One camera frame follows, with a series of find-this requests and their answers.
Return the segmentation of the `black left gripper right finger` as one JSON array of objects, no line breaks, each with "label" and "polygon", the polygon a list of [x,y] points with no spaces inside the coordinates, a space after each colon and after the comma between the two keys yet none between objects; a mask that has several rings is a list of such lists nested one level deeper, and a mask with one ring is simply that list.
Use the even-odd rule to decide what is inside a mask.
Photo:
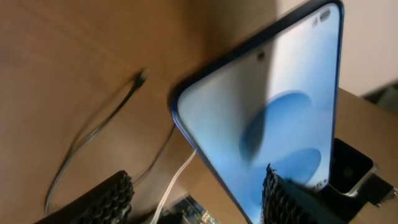
[{"label": "black left gripper right finger", "polygon": [[344,224],[319,194],[267,166],[263,181],[261,222],[265,224]]}]

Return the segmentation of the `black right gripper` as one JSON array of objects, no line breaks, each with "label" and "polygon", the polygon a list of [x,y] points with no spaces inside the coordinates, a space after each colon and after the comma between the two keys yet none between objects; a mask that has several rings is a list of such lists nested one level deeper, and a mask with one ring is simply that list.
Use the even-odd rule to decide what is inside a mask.
[{"label": "black right gripper", "polygon": [[355,196],[343,195],[328,185],[320,191],[326,206],[345,223],[350,222],[366,203],[380,207],[385,201],[397,198],[397,188],[376,174],[360,186]]}]

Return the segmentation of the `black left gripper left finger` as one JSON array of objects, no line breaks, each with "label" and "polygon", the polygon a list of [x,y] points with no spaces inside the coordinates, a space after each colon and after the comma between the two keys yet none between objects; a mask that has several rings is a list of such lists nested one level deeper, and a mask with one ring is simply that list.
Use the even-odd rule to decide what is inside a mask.
[{"label": "black left gripper left finger", "polygon": [[37,224],[127,223],[133,195],[131,177],[121,170]]}]

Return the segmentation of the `blue Galaxy smartphone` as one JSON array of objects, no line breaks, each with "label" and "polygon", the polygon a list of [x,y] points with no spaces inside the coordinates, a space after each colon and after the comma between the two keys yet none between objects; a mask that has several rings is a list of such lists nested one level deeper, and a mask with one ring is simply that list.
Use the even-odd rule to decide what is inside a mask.
[{"label": "blue Galaxy smartphone", "polygon": [[343,21],[341,1],[308,1],[170,92],[176,127],[247,223],[262,221],[268,167],[328,184]]}]

